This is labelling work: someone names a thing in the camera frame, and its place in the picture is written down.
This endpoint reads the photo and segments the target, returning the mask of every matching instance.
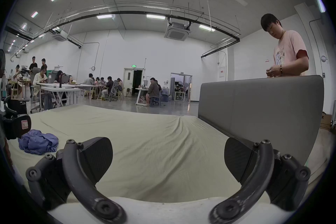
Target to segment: purple cloth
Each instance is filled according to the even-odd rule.
[[[36,129],[31,129],[17,140],[21,150],[36,155],[43,155],[47,152],[56,152],[58,146],[58,138],[56,136],[49,133],[43,134]]]

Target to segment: doorway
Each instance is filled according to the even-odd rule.
[[[135,94],[135,88],[141,84],[143,69],[124,68],[124,96],[127,94],[127,89],[132,88],[132,95]]]
[[[175,91],[185,92],[185,102],[190,101],[192,75],[170,73],[170,95],[175,98]]]

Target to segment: beige bed sheet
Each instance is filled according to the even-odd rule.
[[[108,137],[113,161],[96,184],[107,197],[183,202],[230,197],[241,187],[224,162],[227,137],[194,116],[71,105],[32,114],[31,127],[56,135],[58,150],[70,138]],[[9,141],[9,149],[28,187],[25,171],[43,156],[20,150],[17,140]],[[260,201],[269,202],[268,196]],[[68,202],[77,202],[72,193]]]

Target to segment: gray headboard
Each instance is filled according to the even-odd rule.
[[[229,137],[269,139],[274,149],[304,165],[319,130],[323,99],[319,75],[204,83],[198,117]]]

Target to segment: ceiling air conditioner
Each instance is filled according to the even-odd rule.
[[[189,33],[190,30],[187,30],[183,23],[172,22],[171,24],[168,23],[165,38],[184,41],[188,37]]]
[[[52,36],[53,38],[55,38],[57,41],[65,41],[68,37],[68,33],[66,33],[65,31],[61,30],[60,33],[57,33],[55,35]]]

